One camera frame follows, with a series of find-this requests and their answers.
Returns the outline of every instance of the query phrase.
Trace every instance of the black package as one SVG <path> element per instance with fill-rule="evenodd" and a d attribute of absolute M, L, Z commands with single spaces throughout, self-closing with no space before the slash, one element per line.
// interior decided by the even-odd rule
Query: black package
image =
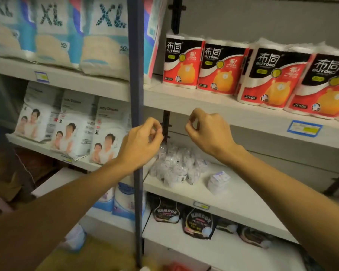
<path fill-rule="evenodd" d="M 194 238 L 209 240 L 216 228 L 216 216 L 208 212 L 186 207 L 183 212 L 183 231 Z"/>
<path fill-rule="evenodd" d="M 241 224 L 239 224 L 237 233 L 244 242 L 247 242 L 258 247 L 262 247 L 264 249 L 269 248 L 271 246 L 272 241 L 275 238 L 273 235 L 267 234 L 265 232 Z"/>
<path fill-rule="evenodd" d="M 184 205 L 174 200 L 160 197 L 154 194 L 149 195 L 152 214 L 157 222 L 178 223 L 183 212 Z"/>
<path fill-rule="evenodd" d="M 235 223 L 231 220 L 228 220 L 226 218 L 219 218 L 217 221 L 216 229 L 233 234 L 237 231 L 238 226 L 238 223 Z"/>

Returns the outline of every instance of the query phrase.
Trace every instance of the orange bear illustration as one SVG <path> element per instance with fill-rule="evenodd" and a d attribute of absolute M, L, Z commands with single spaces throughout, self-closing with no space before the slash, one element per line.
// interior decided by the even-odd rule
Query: orange bear illustration
<path fill-rule="evenodd" d="M 267 89 L 267 102 L 273 105 L 282 105 L 288 99 L 290 94 L 290 81 L 271 82 L 271 86 Z"/>
<path fill-rule="evenodd" d="M 221 72 L 221 70 L 217 70 L 217 75 L 214 78 L 217 91 L 228 92 L 233 82 L 234 78 L 232 77 L 232 70 L 229 72 Z"/>
<path fill-rule="evenodd" d="M 193 68 L 193 63 L 191 63 L 190 65 L 183 65 L 183 63 L 181 63 L 181 66 L 177 72 L 177 76 L 181 78 L 181 83 L 193 83 L 196 76 L 196 71 Z"/>
<path fill-rule="evenodd" d="M 320 113 L 337 114 L 339 112 L 339 90 L 333 91 L 332 88 L 328 88 L 326 93 L 318 98 L 317 103 L 320 104 Z"/>

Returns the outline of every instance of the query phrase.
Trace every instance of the forearm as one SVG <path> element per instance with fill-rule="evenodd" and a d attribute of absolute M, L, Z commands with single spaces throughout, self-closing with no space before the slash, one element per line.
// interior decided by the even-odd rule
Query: forearm
<path fill-rule="evenodd" d="M 339 205 L 241 146 L 220 161 L 231 166 L 257 192 L 319 263 L 329 270 L 339 270 Z M 329 230 L 330 224 L 336 229 Z"/>
<path fill-rule="evenodd" d="M 129 173 L 114 159 L 0 218 L 0 270 L 35 270 L 100 196 Z"/>

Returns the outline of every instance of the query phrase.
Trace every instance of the blue price tag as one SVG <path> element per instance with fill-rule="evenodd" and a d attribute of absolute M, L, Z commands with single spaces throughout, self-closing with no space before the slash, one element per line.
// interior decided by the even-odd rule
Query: blue price tag
<path fill-rule="evenodd" d="M 48 75 L 45 72 L 35 71 L 36 81 L 49 84 Z"/>
<path fill-rule="evenodd" d="M 322 127 L 323 125 L 318 125 L 316 123 L 293 120 L 287 131 L 302 136 L 316 137 Z"/>

